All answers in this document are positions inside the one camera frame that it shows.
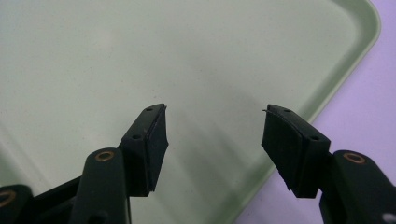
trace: tray surface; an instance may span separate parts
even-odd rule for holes
[[[267,104],[312,120],[379,33],[364,0],[0,4],[0,183],[43,192],[165,103],[135,223],[233,221],[271,174]]]

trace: plastic tray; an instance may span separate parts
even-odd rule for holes
[[[170,147],[133,222],[231,222],[273,170],[262,109],[312,120],[378,33],[364,0],[3,1],[0,183],[60,185],[165,103]]]

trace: tray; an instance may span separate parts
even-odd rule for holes
[[[3,1],[0,183],[43,192],[165,103],[170,147],[134,223],[232,222],[274,167],[267,104],[313,120],[379,34],[365,0]]]

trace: purple surface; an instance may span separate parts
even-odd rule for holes
[[[314,126],[332,140],[331,152],[371,157],[396,184],[396,1],[372,0],[381,34],[334,95]],[[323,223],[318,199],[295,199],[275,171],[235,223]]]

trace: brass screw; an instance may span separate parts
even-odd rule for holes
[[[344,153],[344,158],[357,164],[366,163],[366,159],[364,159],[363,156],[353,152]]]
[[[15,197],[17,196],[17,193],[12,189],[8,189],[0,192],[0,197],[2,196],[6,196],[6,198],[3,201],[0,201],[0,208],[14,201]]]
[[[101,153],[98,153],[95,156],[95,159],[97,161],[109,161],[114,157],[114,152],[112,151],[103,151]]]

